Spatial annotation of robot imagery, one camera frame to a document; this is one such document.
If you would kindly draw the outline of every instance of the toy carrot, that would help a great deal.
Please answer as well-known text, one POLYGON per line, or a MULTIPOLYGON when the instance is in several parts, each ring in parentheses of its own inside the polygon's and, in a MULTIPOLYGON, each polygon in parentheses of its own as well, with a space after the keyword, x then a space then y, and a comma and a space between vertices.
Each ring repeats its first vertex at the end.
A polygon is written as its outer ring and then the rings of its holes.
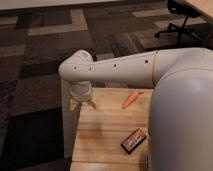
POLYGON ((143 92, 133 92, 129 95, 129 97, 125 100, 122 105, 123 109, 126 109, 130 104, 132 104, 135 100, 138 99, 139 95, 143 94, 143 92))

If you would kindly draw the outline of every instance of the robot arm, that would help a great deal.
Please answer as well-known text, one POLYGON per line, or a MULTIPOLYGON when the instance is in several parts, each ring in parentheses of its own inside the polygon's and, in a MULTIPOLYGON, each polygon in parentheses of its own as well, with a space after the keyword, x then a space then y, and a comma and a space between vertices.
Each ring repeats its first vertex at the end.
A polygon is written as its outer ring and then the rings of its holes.
POLYGON ((90 81, 124 82, 154 88, 177 61, 202 58, 204 51, 207 50, 160 50, 93 62, 88 52, 79 50, 60 65, 59 73, 62 79, 70 82, 70 93, 76 101, 88 101, 92 98, 90 81))

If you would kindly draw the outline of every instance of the chair leg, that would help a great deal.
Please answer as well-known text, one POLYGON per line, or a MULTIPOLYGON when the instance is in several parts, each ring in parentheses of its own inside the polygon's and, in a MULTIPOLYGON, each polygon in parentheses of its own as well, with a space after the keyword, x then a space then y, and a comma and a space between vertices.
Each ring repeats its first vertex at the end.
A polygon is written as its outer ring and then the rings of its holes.
POLYGON ((196 34, 194 34, 194 33, 190 33, 190 32, 188 32, 188 31, 186 31, 186 32, 184 32, 186 35, 188 35, 189 37, 191 37, 191 38, 193 38, 193 39, 195 39, 195 40, 197 40, 197 41, 199 41, 199 42, 202 42, 202 40, 196 35, 196 34))
POLYGON ((159 38, 161 33, 177 33, 179 31, 180 31, 180 29, 159 31, 159 32, 155 33, 155 37, 159 38))
POLYGON ((163 30, 163 31, 159 31, 159 32, 155 33, 155 37, 159 38, 161 33, 177 32, 178 33, 177 43, 176 43, 177 47, 180 45, 183 34, 186 34, 186 35, 190 36, 191 38, 201 42, 201 39, 196 34, 193 33, 194 32, 193 28, 185 28, 187 20, 188 20, 188 16, 185 17, 184 22, 180 27, 175 24, 169 23, 167 30, 163 30))

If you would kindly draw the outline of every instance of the wooden table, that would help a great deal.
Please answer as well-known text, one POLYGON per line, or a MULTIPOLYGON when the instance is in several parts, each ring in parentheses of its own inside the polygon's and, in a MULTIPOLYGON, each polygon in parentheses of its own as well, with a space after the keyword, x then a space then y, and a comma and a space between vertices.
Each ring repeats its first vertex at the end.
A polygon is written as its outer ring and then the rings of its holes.
POLYGON ((132 89, 94 89, 97 109, 83 104, 73 151, 71 171, 145 171, 147 140, 131 155, 120 146, 132 131, 147 132, 152 90, 144 92, 126 110, 123 101, 132 89))
POLYGON ((213 22, 213 1, 212 0, 184 0, 189 6, 199 11, 208 20, 213 22))

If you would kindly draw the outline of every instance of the carrot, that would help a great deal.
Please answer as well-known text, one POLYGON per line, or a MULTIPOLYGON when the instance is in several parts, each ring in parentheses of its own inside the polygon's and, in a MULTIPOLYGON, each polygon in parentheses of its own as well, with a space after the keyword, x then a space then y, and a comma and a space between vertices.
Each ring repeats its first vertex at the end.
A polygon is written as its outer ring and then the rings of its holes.
POLYGON ((129 97, 125 100, 125 102, 123 103, 122 108, 126 109, 130 104, 132 104, 135 100, 137 100, 140 94, 142 93, 136 92, 136 91, 131 93, 129 97))

